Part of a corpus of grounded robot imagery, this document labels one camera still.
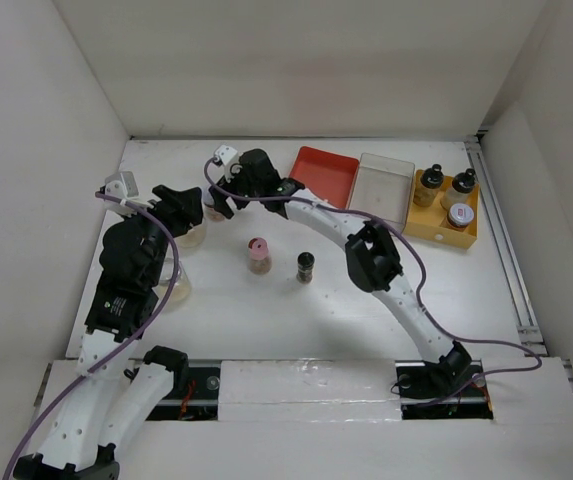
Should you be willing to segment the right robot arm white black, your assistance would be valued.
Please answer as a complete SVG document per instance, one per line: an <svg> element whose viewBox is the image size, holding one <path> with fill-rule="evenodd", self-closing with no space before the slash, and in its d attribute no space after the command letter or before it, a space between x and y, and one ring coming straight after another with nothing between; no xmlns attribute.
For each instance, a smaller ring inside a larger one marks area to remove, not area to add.
<svg viewBox="0 0 573 480"><path fill-rule="evenodd" d="M331 206L303 183L282 177L261 149L240 155L223 145L206 162L204 175L214 209L224 217L233 216L229 200L239 210L258 202L337 245L344 252L351 282L379 300L414 342L424 363L419 381L433 390L428 398L457 395L472 381L470 354L420 304L404 275L395 232L385 221Z"/></svg>

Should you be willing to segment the brown-spice bottle black pump cap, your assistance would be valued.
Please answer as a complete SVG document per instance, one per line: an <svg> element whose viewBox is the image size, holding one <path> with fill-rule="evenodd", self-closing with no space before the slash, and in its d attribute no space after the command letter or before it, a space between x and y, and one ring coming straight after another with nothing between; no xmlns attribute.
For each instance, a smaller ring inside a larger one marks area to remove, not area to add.
<svg viewBox="0 0 573 480"><path fill-rule="evenodd" d="M431 206L443 182L444 174L440 164L433 164L425 169L416 182L413 196L414 204L419 207Z"/></svg>

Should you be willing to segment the white-powder bottle black pump cap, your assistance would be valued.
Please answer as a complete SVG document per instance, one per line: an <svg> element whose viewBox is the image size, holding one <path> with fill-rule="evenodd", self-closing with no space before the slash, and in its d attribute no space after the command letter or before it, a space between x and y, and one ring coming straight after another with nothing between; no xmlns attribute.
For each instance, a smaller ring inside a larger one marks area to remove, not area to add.
<svg viewBox="0 0 573 480"><path fill-rule="evenodd" d="M449 210L454 204L466 203L476 184L477 176L473 168L455 175L441 198L442 208Z"/></svg>

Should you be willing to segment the dark sauce jar white lid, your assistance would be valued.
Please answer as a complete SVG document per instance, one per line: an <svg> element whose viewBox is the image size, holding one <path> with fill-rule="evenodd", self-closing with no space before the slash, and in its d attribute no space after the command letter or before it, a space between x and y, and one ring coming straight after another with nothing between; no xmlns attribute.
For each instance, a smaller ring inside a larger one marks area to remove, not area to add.
<svg viewBox="0 0 573 480"><path fill-rule="evenodd" d="M446 225L454 230L465 230L475 219L474 210L465 203L453 204L446 217Z"/></svg>

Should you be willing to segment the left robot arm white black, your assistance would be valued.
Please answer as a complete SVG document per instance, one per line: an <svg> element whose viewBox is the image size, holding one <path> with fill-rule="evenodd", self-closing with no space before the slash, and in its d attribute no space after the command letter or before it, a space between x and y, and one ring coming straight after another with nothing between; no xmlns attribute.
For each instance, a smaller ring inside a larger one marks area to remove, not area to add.
<svg viewBox="0 0 573 480"><path fill-rule="evenodd" d="M102 238L101 274L85 321L75 379L29 427L4 471L6 479L116 479L119 457L164 396L188 387L185 353L155 346L121 398L115 396L144 332L170 300L182 269L176 238L203 221L202 191L153 189L96 197L120 216ZM170 286L155 292L167 258Z"/></svg>

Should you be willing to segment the pink sauce jar white lid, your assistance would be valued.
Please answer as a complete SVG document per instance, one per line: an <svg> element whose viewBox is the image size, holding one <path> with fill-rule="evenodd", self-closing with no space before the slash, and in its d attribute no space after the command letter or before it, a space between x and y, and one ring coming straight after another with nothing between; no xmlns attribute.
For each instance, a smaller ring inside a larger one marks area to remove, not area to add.
<svg viewBox="0 0 573 480"><path fill-rule="evenodd" d="M202 194L202 203L205 216L212 222L222 222L226 217L215 209L215 201L209 191Z"/></svg>

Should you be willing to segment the pink cap spice bottle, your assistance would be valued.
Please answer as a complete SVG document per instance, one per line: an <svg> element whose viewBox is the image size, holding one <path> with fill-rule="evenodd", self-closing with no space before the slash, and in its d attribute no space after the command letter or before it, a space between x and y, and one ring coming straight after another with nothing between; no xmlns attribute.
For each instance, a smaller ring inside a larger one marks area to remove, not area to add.
<svg viewBox="0 0 573 480"><path fill-rule="evenodd" d="M272 258L267 241L261 237L252 238L248 243L248 268L257 275L271 270Z"/></svg>

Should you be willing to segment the small black pepper grinder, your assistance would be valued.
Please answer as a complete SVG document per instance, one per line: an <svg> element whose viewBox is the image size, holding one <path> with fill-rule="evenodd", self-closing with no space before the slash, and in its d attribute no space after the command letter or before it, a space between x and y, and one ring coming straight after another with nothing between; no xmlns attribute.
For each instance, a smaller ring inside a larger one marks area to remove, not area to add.
<svg viewBox="0 0 573 480"><path fill-rule="evenodd" d="M313 278L315 257L310 252L301 252L297 257L297 280L302 284L309 284Z"/></svg>

